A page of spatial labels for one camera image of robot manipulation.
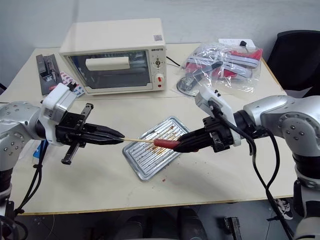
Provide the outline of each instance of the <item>floor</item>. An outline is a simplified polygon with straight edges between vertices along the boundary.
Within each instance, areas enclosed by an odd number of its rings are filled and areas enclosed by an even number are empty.
[[[197,212],[210,240],[233,239],[232,235],[225,233],[224,217],[238,217],[243,240],[286,239],[279,221],[267,221],[275,214],[266,200],[190,207]],[[153,216],[157,221],[156,227],[152,230],[153,237],[177,239],[175,218],[178,209],[179,207],[165,207],[99,213],[18,216],[16,219],[27,226],[28,240],[96,240],[104,239],[99,238],[101,235],[111,235],[128,218],[144,214]],[[293,216],[293,220],[289,220],[288,223],[295,230],[301,218],[295,212]]]

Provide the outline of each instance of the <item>shoe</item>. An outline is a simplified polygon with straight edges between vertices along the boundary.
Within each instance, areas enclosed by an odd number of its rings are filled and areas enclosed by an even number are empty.
[[[278,205],[278,208],[282,213],[282,216],[284,217],[284,219],[287,219],[287,220],[293,219],[293,214],[290,209],[290,203],[287,200],[285,200],[284,198],[283,199],[278,198],[275,200],[275,202]]]

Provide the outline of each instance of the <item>white table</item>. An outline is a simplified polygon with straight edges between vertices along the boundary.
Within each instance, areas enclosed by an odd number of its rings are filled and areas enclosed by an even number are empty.
[[[181,63],[196,46],[169,44],[167,55]],[[35,56],[57,52],[57,48],[36,49],[8,90],[0,96],[0,102],[29,101],[39,106],[42,96]],[[68,73],[59,55],[56,54],[56,58],[60,70]],[[94,109],[88,123],[108,126],[128,137],[140,136],[169,116],[178,117],[190,130],[202,128],[202,118],[207,117],[206,114],[191,98],[171,90],[180,77],[179,69],[168,65],[167,76],[165,91],[83,96],[75,101],[71,112],[79,113],[85,103],[90,102]],[[279,94],[285,92],[263,63],[260,81],[253,94],[225,93],[223,98],[237,111],[244,104]],[[294,161],[285,141],[277,140],[281,164],[271,192],[275,197],[287,197],[293,194],[296,179]],[[126,144],[87,144],[78,150],[70,166],[61,163],[68,147],[50,146],[44,160],[41,186],[25,206],[26,214],[100,212],[266,198],[245,141],[239,147],[219,153],[207,147],[199,152],[181,154],[147,182],[140,181],[122,155]],[[265,179],[270,178],[275,166],[271,141],[258,139],[256,144],[258,168]],[[23,199],[33,177],[31,162],[31,154],[27,154],[14,168],[11,199],[16,204]]]

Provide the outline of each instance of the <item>toaster oven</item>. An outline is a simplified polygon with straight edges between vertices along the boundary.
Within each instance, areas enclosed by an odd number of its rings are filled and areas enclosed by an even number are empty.
[[[166,87],[166,44],[159,18],[74,23],[59,53],[89,95]]]

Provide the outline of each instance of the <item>black chair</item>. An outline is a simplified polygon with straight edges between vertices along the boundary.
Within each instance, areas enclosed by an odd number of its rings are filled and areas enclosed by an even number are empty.
[[[320,95],[320,31],[278,33],[267,64],[283,89]]]
[[[2,83],[0,83],[0,95],[7,90],[6,86],[4,86]]]

